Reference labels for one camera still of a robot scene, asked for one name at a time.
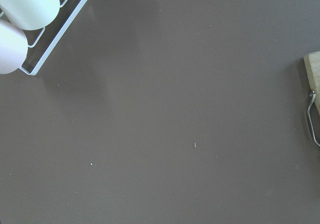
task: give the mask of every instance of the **wooden block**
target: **wooden block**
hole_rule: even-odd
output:
[[[320,114],[320,51],[303,57],[309,85],[316,93],[315,106]]]

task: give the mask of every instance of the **white mug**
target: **white mug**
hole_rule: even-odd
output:
[[[28,40],[22,30],[1,19],[0,37],[0,74],[8,74],[26,60]]]
[[[49,25],[64,3],[60,5],[60,0],[0,0],[0,8],[12,24],[31,31]]]

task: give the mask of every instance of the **mug rack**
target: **mug rack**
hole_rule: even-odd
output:
[[[35,40],[29,45],[26,60],[20,69],[27,75],[35,76],[50,53],[53,51],[72,21],[76,18],[88,0],[65,0],[55,20],[46,27],[35,31],[24,31],[28,40]]]

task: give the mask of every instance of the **cup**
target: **cup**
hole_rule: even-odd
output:
[[[25,33],[0,19],[0,74],[20,68],[27,58],[28,40]]]
[[[58,15],[60,0],[0,0],[0,8],[9,21],[23,30],[37,30]]]

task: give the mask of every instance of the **gray surface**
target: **gray surface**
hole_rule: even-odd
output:
[[[319,223],[319,7],[89,0],[36,77],[0,77],[1,223]]]

